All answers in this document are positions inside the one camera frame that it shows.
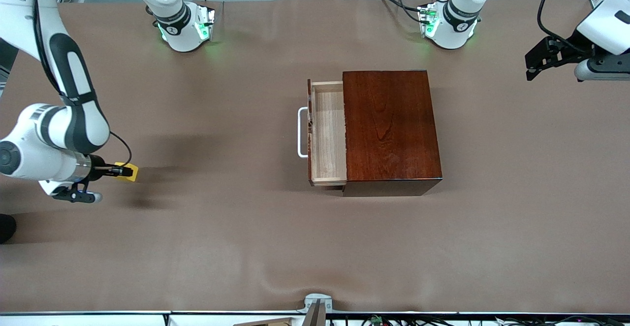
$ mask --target dark wood panel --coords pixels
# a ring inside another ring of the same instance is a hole
[[[432,180],[387,180],[357,182],[344,186],[344,196],[422,196],[441,178]]]
[[[427,71],[344,72],[349,181],[441,178]]]

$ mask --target white drawer handle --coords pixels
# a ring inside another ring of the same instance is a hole
[[[308,107],[302,107],[297,110],[297,156],[303,159],[309,157],[308,155],[302,154],[302,112],[308,109]]]

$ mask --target yellow block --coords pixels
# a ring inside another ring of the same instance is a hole
[[[117,162],[117,163],[114,163],[114,164],[116,166],[122,166],[122,164],[124,164],[124,162]],[[130,169],[133,169],[133,175],[131,175],[131,177],[118,176],[118,177],[115,177],[115,178],[118,178],[121,181],[135,182],[135,178],[137,178],[137,176],[138,176],[138,166],[135,166],[132,163],[128,163],[124,167],[129,167]]]

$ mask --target drawer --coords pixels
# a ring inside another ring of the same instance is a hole
[[[421,196],[441,179],[425,70],[350,71],[343,81],[308,81],[298,111],[298,154],[313,186],[344,196]],[[300,113],[308,111],[308,153]]]
[[[309,81],[308,165],[313,186],[347,181],[344,82]]]

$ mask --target brown table surface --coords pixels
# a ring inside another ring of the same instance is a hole
[[[630,88],[527,82],[538,0],[490,0],[461,50],[421,39],[379,0],[230,2],[215,43],[171,51],[144,5],[67,4],[112,129],[143,167],[95,205],[2,179],[19,231],[0,247],[0,310],[286,310],[310,292],[345,310],[627,312]],[[587,0],[549,0],[569,35]],[[306,80],[426,68],[444,180],[426,196],[343,198],[295,153]],[[1,135],[59,103],[20,54]],[[124,160],[112,140],[101,155]]]

